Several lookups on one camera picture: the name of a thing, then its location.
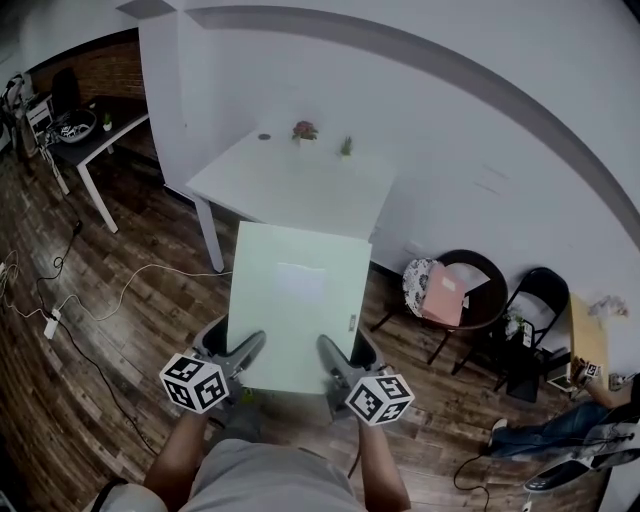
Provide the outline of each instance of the wooden floor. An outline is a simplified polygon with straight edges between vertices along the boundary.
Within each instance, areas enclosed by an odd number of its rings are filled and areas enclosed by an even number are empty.
[[[132,272],[147,263],[211,271],[194,210],[167,195],[148,169],[116,156],[99,157],[90,166],[120,228],[115,235],[104,227],[82,182],[66,170],[69,200],[84,228],[60,278],[42,286],[48,308],[76,293],[94,315],[105,314]],[[50,173],[32,166],[29,177],[13,157],[0,159],[0,258],[19,252],[20,276],[8,298],[23,312],[38,307],[35,279],[55,273],[51,262],[63,253],[75,222]],[[236,227],[218,223],[218,229],[232,268]],[[150,269],[134,280],[118,314],[104,322],[92,321],[74,302],[64,309],[63,321],[76,342],[102,367],[156,450],[179,412],[161,389],[158,371],[202,326],[227,311],[229,290],[230,276],[189,279]],[[389,290],[386,277],[370,273],[365,324],[381,316]],[[81,510],[115,475],[139,482],[153,456],[127,426],[95,368],[62,329],[48,341],[44,325],[39,315],[24,320],[6,308],[0,312],[0,433],[28,489],[23,498],[30,509]],[[452,377],[453,362],[465,350],[462,340],[453,340],[427,366],[440,336],[401,318],[375,333],[387,362],[416,394],[415,407],[389,427],[388,436],[416,510],[480,511],[484,493],[456,490],[456,469],[484,446],[498,418],[541,422],[567,401],[547,386],[533,405],[494,393],[494,377],[473,366]],[[321,428],[271,417],[266,430],[270,440],[304,446],[344,469],[357,450],[351,420]],[[522,484],[540,464],[482,458],[465,468],[459,483],[486,485],[489,510],[519,511],[527,497]],[[361,496],[358,472],[353,484]],[[534,510],[595,511],[603,484],[604,474],[589,475],[562,491],[535,496]]]

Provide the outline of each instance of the electrical outlet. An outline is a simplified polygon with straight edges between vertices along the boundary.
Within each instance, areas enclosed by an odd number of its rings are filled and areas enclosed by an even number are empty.
[[[418,242],[409,240],[404,244],[404,251],[408,252],[412,256],[420,256],[421,254],[424,254],[424,247],[422,247]]]

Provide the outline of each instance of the brick wall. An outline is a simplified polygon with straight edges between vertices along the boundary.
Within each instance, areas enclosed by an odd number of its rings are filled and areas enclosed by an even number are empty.
[[[50,59],[30,72],[34,90],[51,90],[53,76],[67,67],[73,68],[78,79],[83,103],[99,95],[145,99],[137,31],[107,36]],[[158,160],[149,121],[131,130],[116,145]]]

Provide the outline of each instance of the table leg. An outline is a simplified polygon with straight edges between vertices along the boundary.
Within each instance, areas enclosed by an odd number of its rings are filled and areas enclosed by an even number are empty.
[[[218,235],[216,235],[216,226],[213,223],[213,215],[211,215],[209,201],[194,195],[193,202],[196,204],[198,219],[200,219],[200,228],[202,229],[204,241],[209,250],[209,258],[211,258],[213,268],[216,272],[222,272],[224,270],[224,261],[222,260],[222,252],[220,251],[220,244],[218,243]]]
[[[98,189],[91,179],[91,175],[89,174],[87,166],[85,164],[78,165],[78,172],[80,173],[82,181],[84,181],[84,186],[87,187],[87,191],[89,192],[91,199],[93,199],[93,204],[100,212],[100,215],[102,215],[105,223],[107,224],[111,232],[117,232],[118,226],[116,226],[116,223],[111,218],[111,214],[109,213],[109,210],[107,210],[107,206],[104,204],[104,201],[100,197],[100,193],[98,192]]]
[[[67,187],[66,182],[64,181],[64,178],[62,177],[62,174],[60,174],[60,171],[58,170],[58,166],[53,162],[53,160],[51,161],[51,163],[53,164],[53,175],[56,177],[56,181],[58,182],[58,185],[60,185],[60,190],[62,190],[62,193],[65,196],[69,195],[69,187]]]
[[[56,178],[56,181],[58,182],[58,185],[60,185],[60,190],[62,190],[62,193],[65,196],[68,196],[69,195],[69,187],[67,187],[67,184],[64,181],[64,178],[60,174],[60,171],[58,170],[58,166],[56,165],[56,162],[53,159],[53,156],[51,156],[51,153],[49,152],[49,150],[47,148],[44,148],[44,149],[41,148],[40,149],[40,154],[42,155],[42,158],[44,158],[49,163],[49,165],[51,166],[51,170],[53,171],[53,176]]]

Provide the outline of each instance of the black desk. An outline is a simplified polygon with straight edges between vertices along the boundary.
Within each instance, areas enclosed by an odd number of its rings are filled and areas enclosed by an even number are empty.
[[[116,226],[116,223],[111,218],[109,210],[107,210],[104,201],[100,197],[100,194],[91,179],[91,175],[87,170],[87,164],[102,151],[108,149],[111,144],[120,137],[133,130],[140,123],[149,119],[149,113],[147,111],[146,102],[142,100],[97,96],[87,105],[84,105],[84,108],[89,108],[89,105],[93,103],[95,103],[96,106],[94,109],[90,110],[95,112],[98,120],[93,133],[76,144],[58,142],[57,144],[52,144],[47,149],[52,154],[57,155],[63,160],[69,162],[71,165],[76,166],[80,173],[80,177],[93,200],[93,203],[102,215],[102,218],[109,229],[115,233],[118,231],[118,226]],[[108,132],[105,132],[102,128],[102,120],[105,112],[109,112],[109,114],[111,114],[112,129]]]

